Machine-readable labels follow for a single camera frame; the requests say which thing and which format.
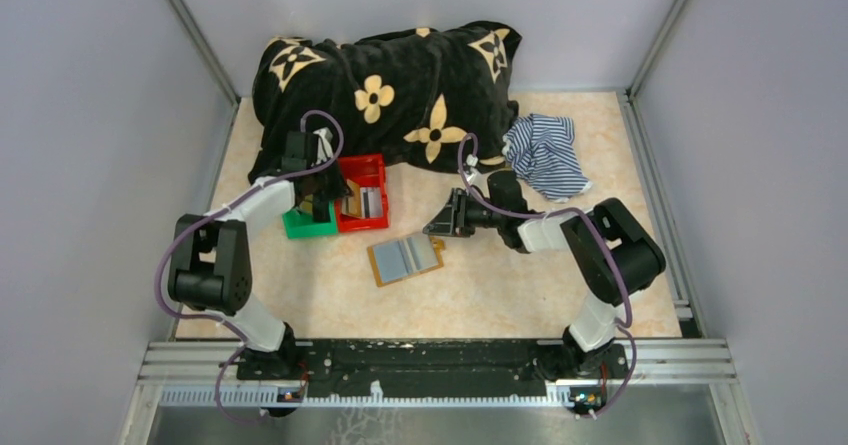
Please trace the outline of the red plastic bin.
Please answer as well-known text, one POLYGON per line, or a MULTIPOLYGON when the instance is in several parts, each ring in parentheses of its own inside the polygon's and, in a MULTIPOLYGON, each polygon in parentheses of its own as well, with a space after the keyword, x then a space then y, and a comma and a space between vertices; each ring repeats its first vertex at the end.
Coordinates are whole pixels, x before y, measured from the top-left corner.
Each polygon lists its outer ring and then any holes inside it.
POLYGON ((344 215, 343 202, 334 203, 337 228, 340 233, 352 233, 389 227, 387 176, 381 154, 343 157, 339 159, 342 175, 361 189, 376 189, 370 197, 369 217, 344 215))

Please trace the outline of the yellow leather card holder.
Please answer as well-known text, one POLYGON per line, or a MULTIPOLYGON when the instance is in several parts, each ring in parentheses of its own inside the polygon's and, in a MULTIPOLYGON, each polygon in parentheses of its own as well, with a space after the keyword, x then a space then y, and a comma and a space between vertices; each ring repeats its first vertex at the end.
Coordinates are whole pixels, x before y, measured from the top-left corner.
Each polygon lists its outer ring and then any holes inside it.
POLYGON ((444 241, 412 233, 374 244, 367 255, 377 287, 385 287, 426 274, 444 266, 444 241))

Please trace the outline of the green plastic bin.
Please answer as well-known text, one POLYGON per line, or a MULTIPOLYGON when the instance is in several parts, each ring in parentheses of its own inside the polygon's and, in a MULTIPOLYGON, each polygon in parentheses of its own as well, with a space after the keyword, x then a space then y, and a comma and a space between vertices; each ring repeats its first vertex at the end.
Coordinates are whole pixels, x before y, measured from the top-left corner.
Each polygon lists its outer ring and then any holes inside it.
POLYGON ((339 233, 335 210, 332 205, 318 211, 320 221, 315 216, 299 209, 292 209, 282 215, 286 236, 291 240, 332 236, 339 233))

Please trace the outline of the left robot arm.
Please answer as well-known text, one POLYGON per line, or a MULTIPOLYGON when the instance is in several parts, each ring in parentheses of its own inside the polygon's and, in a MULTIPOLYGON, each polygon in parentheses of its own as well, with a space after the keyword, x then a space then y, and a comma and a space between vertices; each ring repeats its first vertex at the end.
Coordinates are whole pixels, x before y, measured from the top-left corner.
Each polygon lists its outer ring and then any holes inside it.
POLYGON ((252 290, 250 242, 307 196, 345 194, 333 139, 328 128, 289 133, 282 157, 247 191, 217 210, 183 215, 165 257, 168 297, 190 318, 228 327, 243 343, 242 357, 277 379, 297 371, 300 353, 292 327, 252 290))

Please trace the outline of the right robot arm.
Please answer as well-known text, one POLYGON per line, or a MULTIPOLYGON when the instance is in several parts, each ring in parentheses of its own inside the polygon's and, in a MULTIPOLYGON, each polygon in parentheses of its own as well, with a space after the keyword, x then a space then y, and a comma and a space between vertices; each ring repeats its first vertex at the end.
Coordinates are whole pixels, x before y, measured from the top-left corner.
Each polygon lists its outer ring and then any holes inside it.
POLYGON ((570 252, 588 294, 563 332, 561 354, 569 373, 590 376, 600 368, 616 331, 632 324, 632 295, 665 271, 663 252, 617 198, 589 211, 541 213, 529 208, 514 172, 495 172, 486 182, 487 196, 476 186, 452 189, 423 233, 468 238, 479 228, 494 229, 518 253, 570 252))

